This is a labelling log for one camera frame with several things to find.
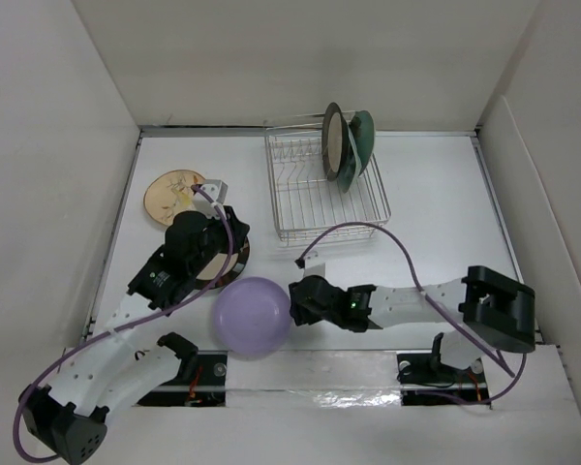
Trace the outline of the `tan floral round plate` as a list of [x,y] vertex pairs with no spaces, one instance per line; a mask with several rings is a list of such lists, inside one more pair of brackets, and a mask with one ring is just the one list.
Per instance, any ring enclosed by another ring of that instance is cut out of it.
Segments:
[[154,221],[171,226],[177,214],[195,209],[191,187],[202,184],[204,180],[193,170],[172,170],[162,174],[146,189],[145,211]]

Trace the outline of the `teal round plate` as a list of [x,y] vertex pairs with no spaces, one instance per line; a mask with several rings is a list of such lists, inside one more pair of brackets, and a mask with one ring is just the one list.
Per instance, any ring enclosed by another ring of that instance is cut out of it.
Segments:
[[351,120],[351,131],[361,162],[359,174],[362,174],[372,158],[375,146],[376,127],[372,114],[368,110],[357,111]]

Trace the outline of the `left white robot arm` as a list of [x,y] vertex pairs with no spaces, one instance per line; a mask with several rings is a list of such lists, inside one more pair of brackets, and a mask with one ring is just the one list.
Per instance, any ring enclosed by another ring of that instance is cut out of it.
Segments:
[[16,453],[31,464],[88,460],[105,439],[110,418],[151,389],[196,375],[198,347],[169,332],[137,358],[150,325],[202,297],[199,274],[215,257],[235,253],[250,227],[229,205],[175,217],[161,246],[127,286],[118,308],[97,334],[55,360],[20,394],[12,426]]

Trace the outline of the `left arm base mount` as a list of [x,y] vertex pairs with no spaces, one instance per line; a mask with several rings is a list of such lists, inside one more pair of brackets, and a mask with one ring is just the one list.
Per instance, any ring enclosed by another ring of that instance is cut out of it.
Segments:
[[226,352],[200,352],[196,363],[183,362],[172,380],[155,387],[137,403],[141,407],[224,407]]

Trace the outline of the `teal rectangular ceramic plate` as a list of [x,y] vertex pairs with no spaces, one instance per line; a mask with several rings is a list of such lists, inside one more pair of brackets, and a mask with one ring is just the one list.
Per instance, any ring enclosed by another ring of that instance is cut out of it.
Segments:
[[351,123],[348,130],[348,143],[346,146],[344,165],[338,174],[338,185],[343,193],[347,193],[355,180],[360,176],[361,162],[356,152],[355,141],[351,131]]

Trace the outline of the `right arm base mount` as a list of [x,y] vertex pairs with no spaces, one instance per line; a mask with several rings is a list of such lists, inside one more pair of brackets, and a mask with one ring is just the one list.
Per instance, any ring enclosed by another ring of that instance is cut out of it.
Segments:
[[490,397],[480,359],[466,369],[437,363],[429,353],[397,355],[403,406],[475,404]]

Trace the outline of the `black mosaic rimmed plate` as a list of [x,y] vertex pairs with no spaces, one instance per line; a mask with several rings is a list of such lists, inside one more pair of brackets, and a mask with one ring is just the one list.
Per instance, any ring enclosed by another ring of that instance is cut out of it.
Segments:
[[[238,252],[234,253],[230,257],[228,266],[225,268],[224,273],[213,284],[212,288],[223,288],[224,286],[235,281],[245,269],[249,260],[249,256],[250,242],[249,238],[246,238],[243,245],[238,249]],[[217,275],[226,259],[226,253],[219,253],[214,258],[214,260],[210,262],[207,267],[198,275],[195,281],[195,289],[203,289]]]

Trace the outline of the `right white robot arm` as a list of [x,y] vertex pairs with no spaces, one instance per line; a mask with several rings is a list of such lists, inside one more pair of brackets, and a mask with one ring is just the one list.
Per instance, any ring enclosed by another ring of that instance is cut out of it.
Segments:
[[434,336],[428,369],[449,381],[477,358],[535,350],[535,291],[480,265],[467,275],[422,289],[360,285],[345,290],[312,274],[289,284],[298,326],[327,321],[356,333],[407,324],[447,323]]

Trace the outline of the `purple plastic plate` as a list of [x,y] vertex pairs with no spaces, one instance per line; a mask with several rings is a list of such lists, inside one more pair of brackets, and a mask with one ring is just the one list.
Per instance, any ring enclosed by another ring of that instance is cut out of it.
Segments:
[[291,329],[291,300],[275,282],[247,277],[226,286],[214,302],[216,338],[230,351],[261,357],[279,350]]

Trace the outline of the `brown rimmed cream plate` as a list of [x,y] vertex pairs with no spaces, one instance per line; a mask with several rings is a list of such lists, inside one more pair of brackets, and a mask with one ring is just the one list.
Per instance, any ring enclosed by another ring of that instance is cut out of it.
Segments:
[[350,135],[339,105],[328,105],[321,127],[321,158],[327,181],[335,181],[350,164]]

